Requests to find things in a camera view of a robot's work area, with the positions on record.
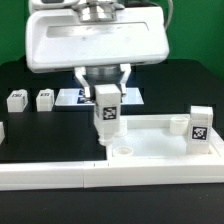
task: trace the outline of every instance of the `white tray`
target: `white tray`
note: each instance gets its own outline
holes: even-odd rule
[[[173,116],[125,117],[129,134],[107,147],[105,161],[0,165],[0,190],[224,182],[223,140],[212,130],[209,154],[186,155],[185,137],[168,133]],[[113,158],[124,142],[134,155]]]

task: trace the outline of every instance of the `white cube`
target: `white cube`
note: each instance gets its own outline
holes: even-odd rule
[[[54,90],[41,90],[36,98],[37,111],[51,111],[54,106]]]
[[[28,104],[28,94],[26,90],[13,91],[7,99],[8,112],[23,112]]]
[[[0,122],[0,145],[3,142],[4,138],[5,138],[4,126],[3,123]]]
[[[212,122],[212,107],[191,107],[187,154],[209,153]]]

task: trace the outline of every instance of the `white block with tag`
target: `white block with tag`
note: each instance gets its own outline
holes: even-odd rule
[[[24,89],[13,91],[7,99],[8,112],[23,112],[28,104],[28,94]]]
[[[191,107],[187,154],[209,153],[212,122],[212,107]]]
[[[101,145],[107,146],[120,130],[121,92],[116,85],[97,85],[94,125]]]
[[[36,98],[37,111],[52,111],[54,106],[54,90],[41,90]]]

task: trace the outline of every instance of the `gripped white block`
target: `gripped white block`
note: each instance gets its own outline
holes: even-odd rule
[[[26,90],[13,91],[7,98],[8,112],[23,112],[28,104],[28,93]]]
[[[54,90],[41,90],[36,98],[37,111],[51,111],[54,106]]]
[[[187,154],[208,154],[213,122],[212,107],[191,107]]]
[[[121,92],[116,85],[96,85],[94,125],[101,145],[113,142],[120,129]]]
[[[5,138],[4,126],[3,123],[0,122],[0,145],[3,142],[4,138]]]

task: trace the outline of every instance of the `green backdrop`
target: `green backdrop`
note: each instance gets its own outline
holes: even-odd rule
[[[224,1],[173,0],[169,58],[195,59],[224,78]],[[166,0],[154,0],[167,12]],[[0,64],[25,54],[28,0],[0,0]]]

